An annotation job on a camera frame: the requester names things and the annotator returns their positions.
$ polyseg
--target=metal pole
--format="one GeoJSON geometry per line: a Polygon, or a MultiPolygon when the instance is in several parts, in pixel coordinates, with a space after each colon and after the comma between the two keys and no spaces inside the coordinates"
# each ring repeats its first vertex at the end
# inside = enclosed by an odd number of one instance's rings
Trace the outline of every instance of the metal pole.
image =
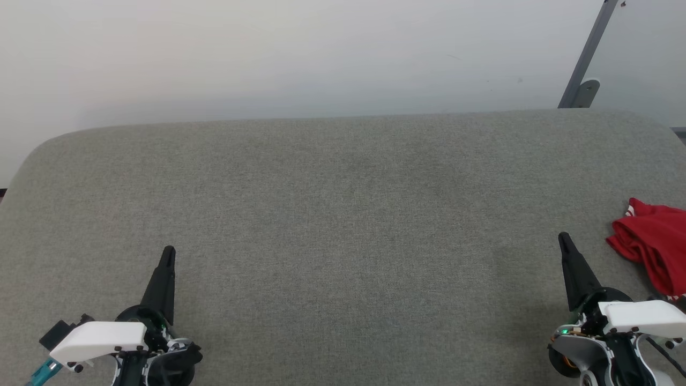
{"type": "Polygon", "coordinates": [[[598,48],[600,38],[602,38],[602,34],[605,32],[605,27],[607,27],[607,23],[610,21],[610,16],[612,16],[612,12],[617,7],[618,1],[619,0],[604,0],[603,5],[600,7],[598,17],[595,18],[595,23],[593,24],[593,28],[591,28],[589,38],[586,40],[586,45],[581,51],[581,56],[579,56],[579,60],[576,62],[574,71],[571,73],[571,78],[569,79],[569,83],[567,83],[567,88],[562,95],[558,109],[570,109],[574,107],[572,104],[579,90],[579,86],[581,85],[581,81],[586,75],[586,70],[589,69],[589,64],[591,64],[595,49],[598,48]]]}

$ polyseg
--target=white wall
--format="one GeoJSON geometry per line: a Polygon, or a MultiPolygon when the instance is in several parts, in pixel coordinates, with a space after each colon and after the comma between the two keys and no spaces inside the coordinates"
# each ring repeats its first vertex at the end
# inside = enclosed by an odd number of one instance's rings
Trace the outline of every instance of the white wall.
{"type": "Polygon", "coordinates": [[[635,111],[685,127],[685,21],[683,0],[618,4],[586,71],[600,81],[591,108],[635,111]]]}
{"type": "Polygon", "coordinates": [[[1,0],[0,188],[94,126],[554,108],[602,0],[1,0]]]}

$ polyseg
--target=gray fabric surface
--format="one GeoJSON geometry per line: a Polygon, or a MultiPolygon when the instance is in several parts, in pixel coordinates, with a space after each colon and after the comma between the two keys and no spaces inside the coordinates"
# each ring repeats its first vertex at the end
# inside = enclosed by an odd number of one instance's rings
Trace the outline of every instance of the gray fabric surface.
{"type": "MultiPolygon", "coordinates": [[[[1,383],[28,380],[57,320],[136,304],[171,244],[176,327],[205,355],[194,385],[574,385],[545,349],[568,316],[557,233],[644,299],[604,239],[629,197],[686,207],[684,191],[684,145],[622,112],[64,135],[0,205],[1,383]]],[[[52,385],[109,385],[111,366],[52,385]]]]}

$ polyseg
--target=metal bracket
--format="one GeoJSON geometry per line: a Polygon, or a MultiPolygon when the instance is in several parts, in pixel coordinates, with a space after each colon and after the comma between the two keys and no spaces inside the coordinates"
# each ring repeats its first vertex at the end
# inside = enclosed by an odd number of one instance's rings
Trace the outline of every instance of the metal bracket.
{"type": "Polygon", "coordinates": [[[576,91],[576,97],[574,98],[571,107],[573,109],[587,109],[591,107],[591,103],[599,88],[600,82],[597,79],[589,79],[586,82],[583,82],[579,86],[578,91],[576,91]]]}
{"type": "Polygon", "coordinates": [[[576,94],[579,90],[579,86],[581,85],[583,78],[586,76],[586,70],[589,69],[595,49],[598,48],[600,38],[605,31],[605,27],[607,27],[607,23],[610,21],[612,12],[617,7],[618,1],[619,0],[604,0],[603,5],[600,7],[598,17],[595,18],[595,23],[593,24],[593,28],[591,28],[589,38],[586,40],[586,45],[581,51],[579,60],[576,62],[576,67],[574,67],[574,71],[571,73],[571,77],[567,83],[565,93],[562,95],[558,109],[570,109],[578,106],[578,104],[574,105],[573,103],[576,100],[576,94]]]}

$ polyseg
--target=red towel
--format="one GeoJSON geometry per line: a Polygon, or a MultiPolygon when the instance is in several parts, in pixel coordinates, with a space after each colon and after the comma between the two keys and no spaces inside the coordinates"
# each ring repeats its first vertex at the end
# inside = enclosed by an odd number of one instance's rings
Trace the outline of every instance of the red towel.
{"type": "Polygon", "coordinates": [[[664,295],[686,293],[686,211],[630,198],[626,217],[612,228],[616,234],[607,243],[645,265],[655,289],[664,295]]]}

